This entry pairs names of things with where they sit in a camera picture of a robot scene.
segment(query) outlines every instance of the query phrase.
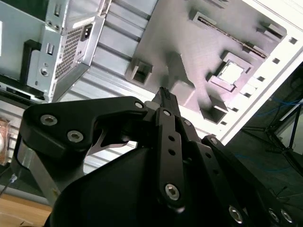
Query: bolt head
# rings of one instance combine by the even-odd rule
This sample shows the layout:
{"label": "bolt head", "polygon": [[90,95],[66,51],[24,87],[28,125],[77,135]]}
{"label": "bolt head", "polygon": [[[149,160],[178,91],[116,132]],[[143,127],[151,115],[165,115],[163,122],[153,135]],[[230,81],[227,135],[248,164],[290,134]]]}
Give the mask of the bolt head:
{"label": "bolt head", "polygon": [[240,212],[234,208],[233,206],[229,206],[229,214],[231,215],[231,217],[238,223],[238,224],[242,224],[243,223],[243,218],[242,215],[240,214]]}
{"label": "bolt head", "polygon": [[281,210],[281,214],[286,219],[286,221],[288,221],[289,223],[293,222],[292,218],[289,216],[289,214],[285,210]]}
{"label": "bolt head", "polygon": [[274,213],[274,211],[272,209],[269,209],[269,214],[270,216],[273,218],[273,220],[275,220],[276,223],[279,223],[279,218],[278,216]]}
{"label": "bolt head", "polygon": [[58,123],[57,118],[55,118],[52,115],[49,114],[45,114],[40,118],[40,121],[42,124],[46,125],[46,126],[53,126],[55,124]]}
{"label": "bolt head", "polygon": [[79,131],[69,131],[67,133],[67,138],[70,142],[73,143],[79,143],[84,139],[82,133]]}
{"label": "bolt head", "polygon": [[173,201],[177,201],[180,197],[180,193],[179,193],[178,189],[176,188],[176,186],[174,186],[170,183],[165,186],[165,192],[166,192],[166,195]]}

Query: power supply vent grille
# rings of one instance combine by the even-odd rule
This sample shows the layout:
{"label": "power supply vent grille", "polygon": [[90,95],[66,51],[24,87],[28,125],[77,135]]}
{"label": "power supply vent grille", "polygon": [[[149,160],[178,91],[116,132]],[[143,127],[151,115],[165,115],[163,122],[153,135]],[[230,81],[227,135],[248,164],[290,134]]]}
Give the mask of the power supply vent grille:
{"label": "power supply vent grille", "polygon": [[74,58],[83,27],[76,28],[67,34],[66,42],[63,45],[62,62],[56,68],[56,78],[68,72],[75,64]]}

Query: blue cable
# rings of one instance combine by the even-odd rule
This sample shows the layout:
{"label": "blue cable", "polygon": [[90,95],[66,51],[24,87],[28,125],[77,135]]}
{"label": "blue cable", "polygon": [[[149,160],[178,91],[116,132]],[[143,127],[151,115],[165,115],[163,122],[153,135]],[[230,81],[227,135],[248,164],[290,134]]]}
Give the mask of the blue cable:
{"label": "blue cable", "polygon": [[285,106],[290,106],[290,105],[289,105],[289,104],[284,104],[284,105],[282,105],[282,106],[280,106],[280,107],[277,107],[277,108],[275,108],[275,109],[273,109],[273,110],[270,110],[270,111],[268,111],[268,112],[258,114],[258,115],[256,115],[256,117],[261,117],[261,116],[264,116],[264,115],[267,115],[267,114],[271,114],[272,112],[274,112],[274,111],[276,111],[276,110],[278,110],[278,109],[280,109],[280,108],[282,108],[282,107],[285,107]]}
{"label": "blue cable", "polygon": [[245,156],[245,155],[235,155],[235,157],[237,157],[237,158],[245,158],[245,159],[248,159],[248,160],[252,161],[253,163],[255,163],[256,166],[257,166],[259,169],[261,169],[261,170],[263,170],[263,171],[265,171],[265,172],[268,172],[268,173],[278,173],[278,172],[283,172],[283,171],[286,171],[286,170],[288,170],[288,169],[291,169],[291,166],[286,167],[286,168],[283,168],[283,169],[266,169],[266,168],[264,168],[260,163],[258,163],[256,160],[254,160],[253,158],[251,158],[251,157],[249,157],[249,156]]}
{"label": "blue cable", "polygon": [[302,102],[302,103],[295,103],[295,102],[299,102],[300,100],[296,100],[296,101],[293,101],[293,102],[283,102],[283,101],[277,101],[277,100],[275,100],[275,101],[276,101],[276,102],[279,102],[279,103],[282,103],[282,104],[284,104],[284,105],[282,105],[282,106],[280,106],[280,107],[277,107],[277,108],[275,108],[275,109],[273,109],[273,110],[270,110],[270,111],[268,111],[268,112],[258,114],[258,115],[256,115],[256,117],[261,117],[261,116],[264,116],[264,115],[267,115],[267,114],[271,114],[272,112],[274,112],[274,111],[276,111],[276,110],[278,110],[278,109],[280,109],[280,108],[282,108],[282,107],[285,107],[285,106],[290,106],[290,105],[301,105],[301,104],[303,104],[303,102]]}
{"label": "blue cable", "polygon": [[295,100],[295,101],[292,101],[292,102],[285,102],[285,101],[280,100],[280,99],[275,98],[275,97],[273,97],[272,99],[273,99],[274,101],[276,101],[276,102],[278,102],[278,103],[282,103],[282,104],[289,104],[289,105],[303,104],[303,103],[297,103],[297,102],[299,102],[299,101],[301,101],[301,100]]}

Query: tripod stand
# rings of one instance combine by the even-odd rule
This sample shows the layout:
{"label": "tripod stand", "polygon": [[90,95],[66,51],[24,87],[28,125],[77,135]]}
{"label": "tripod stand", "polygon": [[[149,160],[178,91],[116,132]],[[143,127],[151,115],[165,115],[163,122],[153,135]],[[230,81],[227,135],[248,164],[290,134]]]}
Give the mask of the tripod stand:
{"label": "tripod stand", "polygon": [[[294,119],[294,126],[290,138],[290,142],[288,147],[286,147],[281,140],[277,137],[275,134],[275,130],[282,125],[285,121],[289,120],[293,115],[290,114],[288,117],[286,117],[282,122],[279,122],[278,124],[270,125],[266,128],[264,127],[243,127],[241,131],[265,144],[268,144],[270,146],[274,146],[275,150],[268,150],[269,152],[276,153],[276,154],[282,154],[286,160],[289,162],[289,164],[303,177],[303,168],[302,166],[297,162],[297,160],[292,155],[292,152],[294,151],[293,145],[294,145],[294,137],[296,133],[296,129],[298,126],[298,121],[301,113],[301,105],[299,105],[295,111],[295,119]],[[267,135],[270,141],[267,141],[259,136],[256,136],[255,134],[249,132],[249,131],[259,131],[263,132]]]}

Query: rectangular cutout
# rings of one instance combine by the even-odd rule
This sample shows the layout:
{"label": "rectangular cutout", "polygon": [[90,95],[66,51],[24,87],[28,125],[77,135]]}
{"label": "rectangular cutout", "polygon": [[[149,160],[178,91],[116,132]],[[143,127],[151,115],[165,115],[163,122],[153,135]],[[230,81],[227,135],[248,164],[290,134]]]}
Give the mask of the rectangular cutout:
{"label": "rectangular cutout", "polygon": [[62,7],[62,5],[61,4],[58,4],[58,3],[56,3],[56,6],[55,6],[55,11],[54,11],[54,15],[56,16],[56,17],[59,17],[60,16],[60,13],[61,13],[61,7]]}
{"label": "rectangular cutout", "polygon": [[46,47],[46,53],[49,54],[49,55],[53,55],[53,50],[54,50],[55,46],[48,43],[47,44],[47,47]]}
{"label": "rectangular cutout", "polygon": [[146,78],[147,78],[147,75],[144,72],[137,71],[133,80],[135,80],[141,84],[144,84],[144,82],[146,81]]}

